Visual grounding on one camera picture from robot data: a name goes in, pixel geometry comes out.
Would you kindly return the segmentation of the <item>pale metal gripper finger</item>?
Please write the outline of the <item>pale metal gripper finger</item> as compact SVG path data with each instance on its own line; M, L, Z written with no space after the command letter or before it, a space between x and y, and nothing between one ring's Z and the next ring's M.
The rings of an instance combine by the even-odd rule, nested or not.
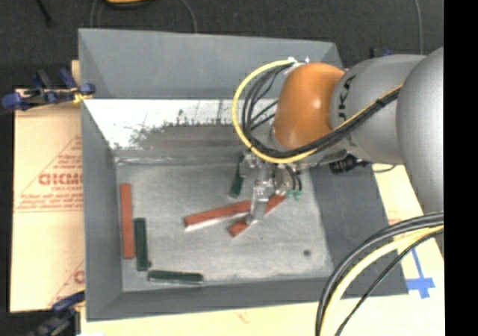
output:
M269 202L269 192L266 187L254 187L250 201L249 213L246 216L246 223L253 224L262 220L265 215L265 208Z

